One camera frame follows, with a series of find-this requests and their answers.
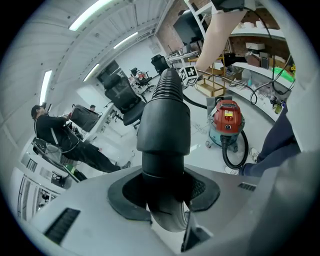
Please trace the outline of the wooden chair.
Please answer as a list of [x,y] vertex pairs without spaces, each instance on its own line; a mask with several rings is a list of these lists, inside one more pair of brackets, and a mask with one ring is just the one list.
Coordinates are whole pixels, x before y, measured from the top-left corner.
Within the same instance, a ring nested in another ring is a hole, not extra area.
[[195,88],[207,97],[221,97],[226,92],[226,66],[223,54],[205,71],[199,71]]

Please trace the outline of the dark blue trousers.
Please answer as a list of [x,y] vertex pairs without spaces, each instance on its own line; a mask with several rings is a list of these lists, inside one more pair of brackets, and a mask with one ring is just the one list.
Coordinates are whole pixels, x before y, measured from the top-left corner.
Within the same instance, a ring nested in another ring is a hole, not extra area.
[[246,163],[242,166],[238,171],[240,176],[261,177],[267,169],[278,167],[301,152],[292,125],[286,116],[287,112],[288,108],[285,106],[268,132],[256,163]]

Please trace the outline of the ceiling tube light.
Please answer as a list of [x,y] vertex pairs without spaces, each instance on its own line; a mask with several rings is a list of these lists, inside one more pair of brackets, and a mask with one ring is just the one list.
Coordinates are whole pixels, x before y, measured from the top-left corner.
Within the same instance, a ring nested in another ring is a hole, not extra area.
[[132,38],[136,37],[138,35],[138,32],[135,32],[131,35],[129,35],[128,37],[126,37],[125,39],[123,39],[122,41],[120,41],[119,43],[117,43],[113,49],[117,49],[118,47],[120,47],[121,45],[123,45],[124,43],[126,43],[127,41],[131,40]]
[[40,90],[40,96],[39,96],[39,104],[42,105],[45,100],[46,100],[46,96],[47,96],[47,91],[48,91],[48,87],[49,87],[49,83],[51,80],[51,75],[52,75],[52,70],[47,70],[44,73],[44,77],[42,80],[42,85],[41,85],[41,90]]
[[99,63],[97,63],[91,70],[90,72],[86,75],[86,77],[83,79],[83,82],[86,82],[90,76],[96,71],[96,69],[99,67]]
[[98,0],[94,4],[92,4],[89,8],[87,8],[79,17],[75,19],[75,21],[69,26],[69,30],[76,31],[82,24],[88,20],[93,14],[97,11],[111,3],[113,0]]

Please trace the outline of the black office chair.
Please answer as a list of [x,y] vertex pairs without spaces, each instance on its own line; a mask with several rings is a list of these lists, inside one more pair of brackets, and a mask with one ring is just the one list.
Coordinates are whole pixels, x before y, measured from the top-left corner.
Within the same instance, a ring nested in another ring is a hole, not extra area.
[[104,94],[114,106],[122,113],[125,126],[132,125],[136,130],[140,124],[146,102],[135,93],[127,78],[112,74],[103,84]]
[[148,75],[148,72],[143,72],[136,67],[132,68],[130,72],[140,95],[143,95],[145,92],[151,92],[151,89],[155,87],[155,85],[151,84],[153,78]]
[[154,66],[156,72],[161,75],[170,66],[167,64],[166,59],[163,55],[157,54],[151,58],[151,64]]

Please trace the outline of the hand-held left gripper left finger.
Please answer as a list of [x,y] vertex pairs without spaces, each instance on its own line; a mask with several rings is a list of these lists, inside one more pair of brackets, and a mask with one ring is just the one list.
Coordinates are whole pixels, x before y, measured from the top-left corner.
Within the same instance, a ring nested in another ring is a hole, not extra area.
[[140,167],[76,183],[31,220],[50,256],[175,256],[152,229]]

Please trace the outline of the red vacuum cleaner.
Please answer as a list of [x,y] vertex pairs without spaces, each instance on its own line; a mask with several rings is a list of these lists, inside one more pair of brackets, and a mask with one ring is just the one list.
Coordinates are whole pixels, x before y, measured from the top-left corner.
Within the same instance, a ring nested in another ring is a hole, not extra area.
[[245,119],[239,105],[234,100],[221,100],[207,117],[208,139],[207,148],[213,145],[222,146],[221,135],[229,138],[227,149],[236,153],[238,151],[238,136],[245,126]]

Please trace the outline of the person's right forearm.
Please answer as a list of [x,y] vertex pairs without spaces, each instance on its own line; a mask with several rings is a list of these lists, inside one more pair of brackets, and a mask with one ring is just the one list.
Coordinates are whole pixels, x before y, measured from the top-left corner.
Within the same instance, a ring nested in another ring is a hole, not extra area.
[[218,11],[211,17],[206,31],[203,48],[195,64],[198,71],[206,71],[225,49],[229,36],[242,21],[247,10]]

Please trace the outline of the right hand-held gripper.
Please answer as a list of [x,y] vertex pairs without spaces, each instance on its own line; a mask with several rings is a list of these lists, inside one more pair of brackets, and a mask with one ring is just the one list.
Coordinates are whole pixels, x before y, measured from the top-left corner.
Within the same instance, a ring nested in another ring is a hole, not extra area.
[[182,85],[186,88],[194,86],[198,80],[198,72],[194,66],[184,66],[179,69],[179,76],[182,80]]

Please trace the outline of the black monitor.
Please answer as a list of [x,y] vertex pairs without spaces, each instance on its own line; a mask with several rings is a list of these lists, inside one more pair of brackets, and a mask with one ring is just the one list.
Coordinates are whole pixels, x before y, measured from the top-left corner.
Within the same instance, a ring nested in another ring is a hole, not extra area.
[[173,24],[174,29],[179,35],[183,44],[190,44],[199,41],[203,38],[202,32],[198,23],[191,13],[191,11],[185,10],[180,12],[177,21]]

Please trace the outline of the white metal shelf rack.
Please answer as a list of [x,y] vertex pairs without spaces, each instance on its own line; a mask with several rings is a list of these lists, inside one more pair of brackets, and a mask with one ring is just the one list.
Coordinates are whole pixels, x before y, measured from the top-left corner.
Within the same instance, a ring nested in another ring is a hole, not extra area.
[[[214,8],[213,3],[207,3],[199,10],[191,7],[191,13],[194,17],[195,15],[213,14],[216,10]],[[279,42],[286,42],[283,32],[280,29],[274,28],[254,26],[246,27],[244,25],[243,28],[235,28],[230,35],[231,39],[244,39],[244,37],[265,38],[271,43],[275,43],[277,47]],[[258,61],[257,64],[254,63],[253,56],[256,57],[255,60]],[[231,64],[229,66],[237,69],[236,74],[240,74],[240,71],[242,71],[242,75],[248,73],[247,79],[249,82],[250,78],[252,85],[249,86],[249,84],[247,84],[249,88],[245,88],[243,85],[236,85],[235,82],[232,82],[229,86],[230,91],[237,93],[248,101],[252,100],[253,103],[256,101],[255,106],[262,110],[271,119],[276,121],[283,109],[283,106],[285,106],[286,99],[288,98],[290,91],[294,87],[294,81],[289,82],[282,77],[275,78],[271,69],[280,67],[288,71],[293,76],[290,71],[290,62],[292,61],[290,60],[290,55],[288,55],[287,60],[284,60],[284,62],[280,60],[281,58],[277,58],[276,54],[272,56],[268,55],[268,57],[258,56],[257,54],[250,55],[249,57],[252,57],[252,61],[250,60],[250,63],[252,64],[249,63],[249,60],[233,61],[233,59],[236,58],[240,60],[242,57],[244,56],[232,57],[232,60],[230,61]],[[258,85],[262,86],[264,83],[267,85],[257,89]],[[252,91],[250,88],[252,90],[257,89],[255,92],[257,97],[253,95],[251,98]]]

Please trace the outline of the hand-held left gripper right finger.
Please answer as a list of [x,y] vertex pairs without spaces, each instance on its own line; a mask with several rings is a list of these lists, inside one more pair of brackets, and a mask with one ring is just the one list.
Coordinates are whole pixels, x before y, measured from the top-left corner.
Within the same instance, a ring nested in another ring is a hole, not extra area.
[[266,170],[230,219],[193,216],[201,239],[185,256],[319,256],[320,149]]

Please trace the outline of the green packet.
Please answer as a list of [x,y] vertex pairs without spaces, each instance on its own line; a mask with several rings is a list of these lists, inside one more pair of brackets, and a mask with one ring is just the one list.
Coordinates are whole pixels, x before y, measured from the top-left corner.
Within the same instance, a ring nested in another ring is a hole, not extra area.
[[286,71],[284,68],[280,67],[274,67],[271,69],[272,73],[274,74],[275,78],[284,78],[285,80],[289,82],[293,82],[295,80],[295,77],[292,76],[288,71]]

